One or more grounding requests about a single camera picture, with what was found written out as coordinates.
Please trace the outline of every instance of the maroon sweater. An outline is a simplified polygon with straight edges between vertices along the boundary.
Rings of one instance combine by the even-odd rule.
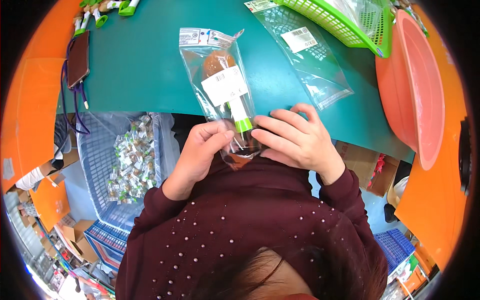
[[[347,268],[353,278],[345,289],[357,299],[370,298],[365,289],[372,282],[381,294],[387,263],[367,223],[357,176],[346,169],[321,188],[320,199],[311,188],[306,170],[255,157],[232,171],[216,156],[188,200],[172,201],[162,188],[150,189],[128,237],[117,299],[180,299],[222,260],[261,247],[286,259],[312,291],[329,273],[313,267],[316,257],[305,248],[334,254],[338,269]]]

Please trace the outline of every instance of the purple lanyard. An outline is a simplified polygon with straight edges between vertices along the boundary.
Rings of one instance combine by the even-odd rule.
[[[78,114],[78,107],[77,107],[77,105],[78,105],[78,103],[77,103],[77,93],[82,94],[82,98],[83,98],[84,102],[86,101],[83,81],[80,81],[80,83],[76,84],[73,87],[73,89],[69,89],[69,90],[71,90],[71,92],[73,93],[73,106],[75,106],[75,116],[76,116],[78,122],[80,123],[80,126],[83,127],[83,129],[85,129],[84,132],[76,129],[72,124],[70,124],[70,121],[68,121],[68,118],[67,118],[67,111],[65,109],[65,95],[64,95],[64,92],[63,92],[63,78],[65,78],[66,82],[68,82],[67,61],[68,61],[68,55],[70,53],[70,47],[72,46],[72,43],[75,39],[76,38],[73,37],[70,40],[70,42],[68,43],[67,55],[66,55],[67,59],[63,62],[63,65],[61,67],[61,72],[60,72],[60,92],[61,92],[61,101],[62,101],[62,108],[63,108],[63,118],[67,122],[68,126],[74,132],[79,133],[79,134],[90,134],[90,131],[85,126],[85,124],[82,122],[82,119],[80,118],[80,115]]]

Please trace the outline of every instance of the packaged toy pile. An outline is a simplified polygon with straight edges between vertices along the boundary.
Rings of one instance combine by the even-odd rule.
[[[154,134],[151,118],[132,121],[131,130],[115,140],[117,165],[107,180],[108,200],[117,204],[137,202],[156,186]]]

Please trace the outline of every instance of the green table surface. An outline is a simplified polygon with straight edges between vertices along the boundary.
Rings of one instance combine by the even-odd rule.
[[[90,20],[91,71],[84,83],[89,111],[202,115],[179,53],[181,27],[230,35],[245,29],[238,45],[257,114],[310,103],[279,46],[241,0],[141,0],[133,16],[121,17],[113,10],[101,28]],[[412,162],[413,151],[394,135],[385,118],[373,53],[348,48],[320,31],[355,92],[320,112],[331,137]],[[72,99],[66,90],[67,112],[74,111]],[[81,101],[78,107],[85,111]]]

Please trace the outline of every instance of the green basket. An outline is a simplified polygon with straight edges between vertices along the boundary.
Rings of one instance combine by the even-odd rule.
[[[386,1],[375,0],[384,6],[375,34],[370,38],[358,26],[337,9],[323,0],[275,0],[303,14],[333,34],[347,47],[368,48],[375,55],[387,58],[392,51],[392,16]],[[372,22],[375,12],[364,12],[360,18],[364,24]]]

